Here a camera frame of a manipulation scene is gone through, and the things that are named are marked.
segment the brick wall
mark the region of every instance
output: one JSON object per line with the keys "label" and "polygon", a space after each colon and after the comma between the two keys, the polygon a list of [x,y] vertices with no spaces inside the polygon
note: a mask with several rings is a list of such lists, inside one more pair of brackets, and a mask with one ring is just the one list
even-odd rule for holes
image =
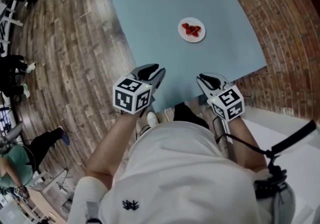
{"label": "brick wall", "polygon": [[253,107],[320,122],[320,0],[238,0],[267,67],[237,80]]}

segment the black pants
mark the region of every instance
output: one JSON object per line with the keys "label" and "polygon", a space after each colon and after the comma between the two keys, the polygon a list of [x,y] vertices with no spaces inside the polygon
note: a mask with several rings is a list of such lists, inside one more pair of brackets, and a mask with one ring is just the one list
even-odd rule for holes
{"label": "black pants", "polygon": [[32,165],[33,170],[39,168],[40,163],[46,156],[49,151],[49,148],[56,143],[58,139],[61,139],[62,129],[58,128],[52,132],[46,132],[39,137],[36,137],[32,143],[27,146],[28,149],[25,149],[29,160],[30,165]]}
{"label": "black pants", "polygon": [[200,117],[197,117],[184,103],[176,105],[174,109],[174,121],[192,122],[209,129],[209,125],[206,123],[206,121]]}
{"label": "black pants", "polygon": [[16,68],[21,71],[27,70],[28,65],[20,61],[23,59],[24,59],[23,56],[16,56],[16,55],[6,56],[0,59],[0,67],[2,69],[1,70],[2,82],[0,85],[0,90],[5,94],[6,97],[22,95],[24,93],[23,86],[12,87],[10,85],[10,79],[11,79],[10,72],[12,70],[13,70],[12,72],[14,72]]}

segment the blue shoe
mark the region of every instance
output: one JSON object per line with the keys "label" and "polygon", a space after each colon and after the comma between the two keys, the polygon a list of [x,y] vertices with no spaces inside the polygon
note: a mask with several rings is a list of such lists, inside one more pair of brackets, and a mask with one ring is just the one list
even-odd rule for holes
{"label": "blue shoe", "polygon": [[64,144],[66,146],[69,146],[70,145],[70,139],[69,139],[68,135],[65,133],[64,128],[62,126],[59,126],[58,128],[61,130],[61,140],[64,142]]}

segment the white plate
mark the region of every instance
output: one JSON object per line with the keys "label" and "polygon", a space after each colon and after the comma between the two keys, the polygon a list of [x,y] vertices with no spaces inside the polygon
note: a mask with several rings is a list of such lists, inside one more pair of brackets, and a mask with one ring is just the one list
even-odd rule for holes
{"label": "white plate", "polygon": [[[182,24],[184,23],[188,23],[190,26],[200,26],[201,30],[200,32],[198,32],[199,37],[195,37],[192,34],[188,35],[185,34],[186,30],[185,28],[182,27]],[[206,29],[205,26],[203,25],[203,23],[201,23],[198,19],[196,18],[184,18],[180,21],[179,25],[178,25],[178,32],[180,34],[180,36],[186,40],[187,42],[191,42],[191,43],[196,43],[196,42],[200,42],[204,39],[204,37],[206,36]]]}

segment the green shirt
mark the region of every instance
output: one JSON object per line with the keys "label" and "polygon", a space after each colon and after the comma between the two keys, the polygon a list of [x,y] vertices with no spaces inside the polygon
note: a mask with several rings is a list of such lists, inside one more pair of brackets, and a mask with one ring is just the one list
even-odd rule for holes
{"label": "green shirt", "polygon": [[[30,160],[24,147],[19,145],[13,146],[8,153],[3,155],[3,157],[9,160],[20,178],[22,185],[27,185],[27,183],[32,179],[34,173],[32,166],[26,165]],[[3,188],[17,187],[8,173],[0,178],[0,186]]]}

